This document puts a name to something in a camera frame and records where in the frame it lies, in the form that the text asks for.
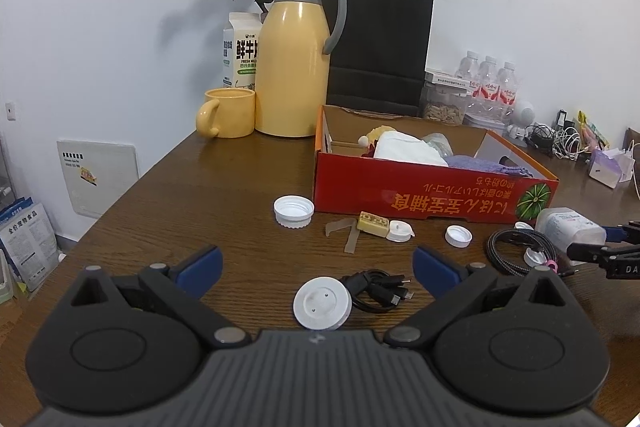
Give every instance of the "white round object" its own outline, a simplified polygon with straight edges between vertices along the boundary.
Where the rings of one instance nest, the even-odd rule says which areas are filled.
[[[293,299],[293,314],[307,330],[337,330],[351,313],[351,295],[333,277],[304,283]]]
[[[276,221],[288,229],[301,229],[311,223],[314,204],[302,196],[283,196],[273,203]]]
[[[452,225],[447,229],[444,238],[452,247],[466,248],[471,243],[473,235],[465,227]]]
[[[527,248],[527,251],[524,253],[524,262],[527,263],[527,266],[535,268],[536,266],[545,264],[546,257],[542,252]]]
[[[511,121],[518,127],[527,128],[536,119],[536,112],[533,106],[526,100],[519,98],[513,104],[513,112],[511,113]]]
[[[414,237],[414,229],[404,221],[389,221],[389,232],[386,238],[394,243],[405,243]]]

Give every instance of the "usb cable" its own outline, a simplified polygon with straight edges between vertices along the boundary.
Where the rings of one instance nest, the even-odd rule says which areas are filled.
[[[381,314],[389,312],[398,306],[401,301],[414,296],[404,285],[411,282],[404,275],[389,275],[382,270],[366,270],[345,275],[340,282],[351,294],[354,308],[367,313]],[[368,303],[359,295],[367,293],[379,306]]]

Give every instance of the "purple towel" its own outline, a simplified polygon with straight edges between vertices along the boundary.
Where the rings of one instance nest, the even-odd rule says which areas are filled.
[[[471,158],[471,156],[447,156],[444,158],[449,167],[454,169],[465,169],[467,171],[493,172],[495,174],[506,174],[508,176],[519,176],[520,178],[532,178],[533,174],[524,167],[509,167],[500,165],[489,160]]]

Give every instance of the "yellow mug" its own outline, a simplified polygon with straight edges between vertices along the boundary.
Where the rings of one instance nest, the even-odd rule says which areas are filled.
[[[204,94],[196,130],[207,138],[240,138],[254,131],[255,91],[221,87]]]

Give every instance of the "wall socket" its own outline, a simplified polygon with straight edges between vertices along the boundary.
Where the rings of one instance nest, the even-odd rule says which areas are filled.
[[[4,108],[6,110],[6,119],[15,120],[15,103],[7,102],[4,104]]]

